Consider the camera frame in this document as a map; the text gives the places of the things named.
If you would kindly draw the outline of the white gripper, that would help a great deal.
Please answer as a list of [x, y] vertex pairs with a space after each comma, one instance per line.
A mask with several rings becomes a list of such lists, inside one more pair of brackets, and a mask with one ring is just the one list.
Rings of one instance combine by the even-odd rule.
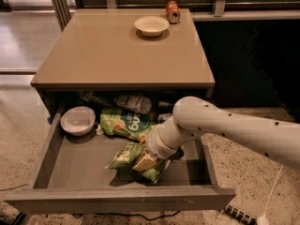
[[146, 138], [146, 148], [150, 153], [142, 153], [132, 169], [144, 172], [157, 164], [157, 158], [167, 159], [176, 153], [184, 143], [184, 131], [174, 124], [155, 126]]

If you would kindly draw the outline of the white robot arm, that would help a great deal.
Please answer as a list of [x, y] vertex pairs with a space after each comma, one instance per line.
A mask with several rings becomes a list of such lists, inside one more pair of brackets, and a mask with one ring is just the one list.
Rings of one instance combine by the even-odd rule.
[[179, 99], [172, 116], [151, 129], [145, 146], [153, 158], [167, 159], [180, 146], [206, 133], [223, 136], [300, 171], [299, 124], [226, 112], [198, 97]]

